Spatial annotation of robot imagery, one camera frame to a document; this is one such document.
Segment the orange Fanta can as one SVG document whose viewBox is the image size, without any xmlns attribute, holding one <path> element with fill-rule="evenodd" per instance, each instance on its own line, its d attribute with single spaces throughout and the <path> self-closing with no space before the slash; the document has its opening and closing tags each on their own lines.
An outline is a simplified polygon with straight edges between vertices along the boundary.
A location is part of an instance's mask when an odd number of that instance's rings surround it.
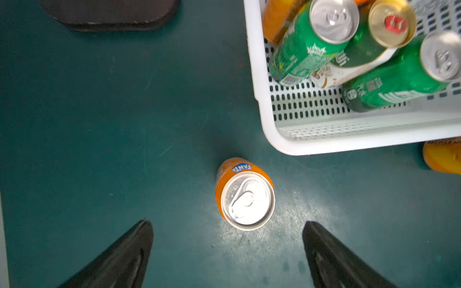
<svg viewBox="0 0 461 288">
<path fill-rule="evenodd" d="M 229 158 L 218 168 L 215 195 L 222 217 L 243 231 L 263 227 L 275 209 L 270 177 L 260 167 L 240 157 Z"/>
</svg>

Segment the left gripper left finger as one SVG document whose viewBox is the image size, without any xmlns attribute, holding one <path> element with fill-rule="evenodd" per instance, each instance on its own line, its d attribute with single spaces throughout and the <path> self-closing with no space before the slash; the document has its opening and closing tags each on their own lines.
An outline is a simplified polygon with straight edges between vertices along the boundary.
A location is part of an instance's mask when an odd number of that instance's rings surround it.
<svg viewBox="0 0 461 288">
<path fill-rule="evenodd" d="M 141 220 L 61 288 L 140 288 L 144 282 L 154 232 Z"/>
</svg>

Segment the black metal cup stand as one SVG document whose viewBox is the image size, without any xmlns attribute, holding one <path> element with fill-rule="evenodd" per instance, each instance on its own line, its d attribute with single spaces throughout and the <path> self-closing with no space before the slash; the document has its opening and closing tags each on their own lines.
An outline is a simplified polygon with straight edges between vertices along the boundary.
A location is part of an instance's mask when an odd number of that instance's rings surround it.
<svg viewBox="0 0 461 288">
<path fill-rule="evenodd" d="M 175 16 L 178 0 L 43 0 L 45 12 L 81 32 L 152 31 Z"/>
</svg>

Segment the white plastic basket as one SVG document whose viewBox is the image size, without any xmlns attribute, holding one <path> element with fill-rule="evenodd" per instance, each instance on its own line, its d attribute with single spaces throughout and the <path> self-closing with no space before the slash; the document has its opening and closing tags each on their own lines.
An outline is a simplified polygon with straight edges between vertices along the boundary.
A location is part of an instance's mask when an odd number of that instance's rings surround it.
<svg viewBox="0 0 461 288">
<path fill-rule="evenodd" d="M 245 1 L 253 91 L 262 129 L 278 151 L 291 156 L 362 150 L 455 138 L 461 134 L 461 85 L 365 113 L 349 110 L 338 87 L 305 80 L 280 86 L 268 63 L 275 50 L 262 31 L 264 1 Z"/>
</svg>

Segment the green soda can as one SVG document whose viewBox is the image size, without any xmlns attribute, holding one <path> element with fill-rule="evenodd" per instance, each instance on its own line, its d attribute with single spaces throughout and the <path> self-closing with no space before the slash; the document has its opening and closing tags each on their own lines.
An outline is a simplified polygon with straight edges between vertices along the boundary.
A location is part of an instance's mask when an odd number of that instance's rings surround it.
<svg viewBox="0 0 461 288">
<path fill-rule="evenodd" d="M 426 97 L 461 79 L 461 37 L 454 31 L 416 36 L 391 60 L 342 86 L 348 108 L 367 112 Z"/>
</svg>

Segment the orange yellow drink can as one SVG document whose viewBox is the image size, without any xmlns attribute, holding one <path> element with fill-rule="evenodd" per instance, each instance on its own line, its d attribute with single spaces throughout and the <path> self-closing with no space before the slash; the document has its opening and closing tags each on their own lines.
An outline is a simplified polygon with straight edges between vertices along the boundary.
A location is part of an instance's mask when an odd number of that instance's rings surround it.
<svg viewBox="0 0 461 288">
<path fill-rule="evenodd" d="M 427 141 L 423 145 L 425 163 L 434 171 L 461 174 L 461 138 Z"/>
</svg>

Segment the green gold-top can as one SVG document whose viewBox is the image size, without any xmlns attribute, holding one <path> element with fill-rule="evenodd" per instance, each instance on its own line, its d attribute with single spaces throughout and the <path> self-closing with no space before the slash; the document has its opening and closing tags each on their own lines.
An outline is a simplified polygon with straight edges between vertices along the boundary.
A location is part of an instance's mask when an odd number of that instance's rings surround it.
<svg viewBox="0 0 461 288">
<path fill-rule="evenodd" d="M 310 75 L 318 88 L 339 86 L 387 62 L 415 36 L 408 1 L 373 1 L 359 9 L 360 24 L 343 52 Z"/>
</svg>

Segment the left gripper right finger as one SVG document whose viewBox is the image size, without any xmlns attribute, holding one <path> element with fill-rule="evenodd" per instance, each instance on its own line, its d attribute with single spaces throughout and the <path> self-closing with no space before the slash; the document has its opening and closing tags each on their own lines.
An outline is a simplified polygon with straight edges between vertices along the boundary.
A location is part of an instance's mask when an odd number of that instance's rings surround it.
<svg viewBox="0 0 461 288">
<path fill-rule="evenodd" d="M 318 222 L 306 222 L 303 243 L 316 288 L 395 287 Z"/>
</svg>

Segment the orange can back left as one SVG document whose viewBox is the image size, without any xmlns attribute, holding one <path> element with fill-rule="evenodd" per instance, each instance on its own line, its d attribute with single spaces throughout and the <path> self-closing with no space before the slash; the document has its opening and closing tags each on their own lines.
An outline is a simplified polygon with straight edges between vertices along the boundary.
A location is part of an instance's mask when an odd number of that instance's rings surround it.
<svg viewBox="0 0 461 288">
<path fill-rule="evenodd" d="M 264 37 L 272 44 L 279 45 L 286 31 L 295 19 L 304 0 L 268 0 L 262 15 Z"/>
</svg>

